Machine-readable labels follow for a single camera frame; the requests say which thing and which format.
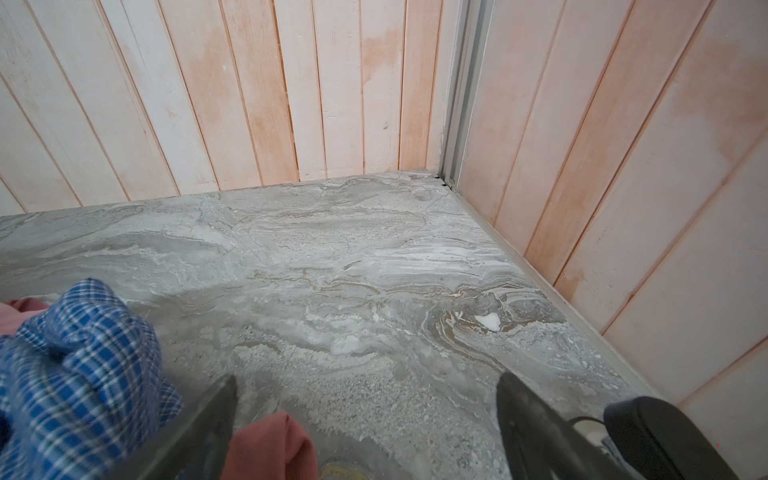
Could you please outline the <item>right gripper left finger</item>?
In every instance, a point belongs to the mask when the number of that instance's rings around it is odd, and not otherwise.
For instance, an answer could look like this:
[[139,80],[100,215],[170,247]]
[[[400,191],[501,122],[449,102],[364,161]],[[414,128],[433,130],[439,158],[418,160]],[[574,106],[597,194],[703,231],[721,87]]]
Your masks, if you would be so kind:
[[107,479],[218,479],[233,436],[237,383],[223,375]]

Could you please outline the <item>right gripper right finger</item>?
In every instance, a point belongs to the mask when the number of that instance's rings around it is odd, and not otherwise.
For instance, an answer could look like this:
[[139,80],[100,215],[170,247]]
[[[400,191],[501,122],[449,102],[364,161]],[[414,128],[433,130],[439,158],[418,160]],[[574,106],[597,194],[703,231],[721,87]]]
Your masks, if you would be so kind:
[[497,419],[511,478],[628,479],[515,374],[501,374]]

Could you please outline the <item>maroon cloth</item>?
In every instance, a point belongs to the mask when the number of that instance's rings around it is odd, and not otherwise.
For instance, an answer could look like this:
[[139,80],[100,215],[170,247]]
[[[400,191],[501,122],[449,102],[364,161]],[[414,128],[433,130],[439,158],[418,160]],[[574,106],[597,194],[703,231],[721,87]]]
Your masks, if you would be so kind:
[[279,411],[237,430],[221,479],[318,479],[314,444],[301,425]]

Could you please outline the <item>blue checkered cloth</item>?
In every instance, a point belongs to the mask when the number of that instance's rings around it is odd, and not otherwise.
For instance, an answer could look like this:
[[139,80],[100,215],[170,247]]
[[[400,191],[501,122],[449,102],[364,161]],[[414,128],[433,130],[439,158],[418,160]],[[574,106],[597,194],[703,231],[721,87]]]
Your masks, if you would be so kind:
[[4,479],[100,479],[182,408],[153,327],[98,279],[1,339]]

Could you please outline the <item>pink cloth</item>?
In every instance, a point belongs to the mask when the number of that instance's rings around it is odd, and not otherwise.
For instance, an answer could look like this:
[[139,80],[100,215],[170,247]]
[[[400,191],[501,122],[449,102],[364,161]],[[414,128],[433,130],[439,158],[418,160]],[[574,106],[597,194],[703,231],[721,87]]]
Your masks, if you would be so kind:
[[48,307],[48,304],[36,298],[2,302],[0,304],[0,335],[13,336],[26,320],[40,314]]

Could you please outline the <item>black grey stapler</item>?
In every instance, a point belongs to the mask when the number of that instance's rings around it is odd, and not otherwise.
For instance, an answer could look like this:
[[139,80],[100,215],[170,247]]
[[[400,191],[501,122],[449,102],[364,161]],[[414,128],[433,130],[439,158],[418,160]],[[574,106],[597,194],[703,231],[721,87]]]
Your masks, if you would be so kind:
[[569,420],[634,479],[735,479],[737,474],[676,406],[642,396],[607,406],[601,419]]

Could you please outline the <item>aluminium frame rail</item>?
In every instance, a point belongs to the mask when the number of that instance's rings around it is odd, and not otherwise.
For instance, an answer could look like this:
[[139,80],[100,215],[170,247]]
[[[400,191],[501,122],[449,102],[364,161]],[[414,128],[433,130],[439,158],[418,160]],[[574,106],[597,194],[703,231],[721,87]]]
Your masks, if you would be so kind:
[[439,176],[458,188],[495,1],[463,1]]

